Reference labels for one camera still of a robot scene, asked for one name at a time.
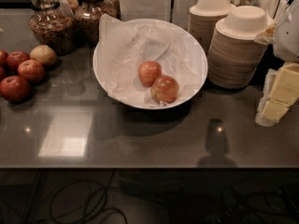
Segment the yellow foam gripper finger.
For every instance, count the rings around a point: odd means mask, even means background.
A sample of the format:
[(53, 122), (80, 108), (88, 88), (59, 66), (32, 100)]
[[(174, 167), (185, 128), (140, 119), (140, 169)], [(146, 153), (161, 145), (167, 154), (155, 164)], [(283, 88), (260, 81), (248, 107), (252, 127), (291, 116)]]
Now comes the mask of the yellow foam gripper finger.
[(279, 122), (281, 118), (289, 111), (289, 108), (283, 103), (277, 101), (266, 101), (262, 109), (262, 116), (275, 122)]

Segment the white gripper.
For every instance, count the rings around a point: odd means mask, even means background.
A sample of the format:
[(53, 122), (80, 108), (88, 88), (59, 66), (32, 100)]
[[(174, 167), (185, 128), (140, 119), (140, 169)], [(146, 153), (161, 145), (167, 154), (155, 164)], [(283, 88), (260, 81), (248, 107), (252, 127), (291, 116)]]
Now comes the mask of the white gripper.
[(266, 29), (256, 35), (258, 44), (273, 46), (274, 55), (286, 63), (278, 69), (269, 97), (293, 105), (299, 98), (299, 0), (293, 0)]

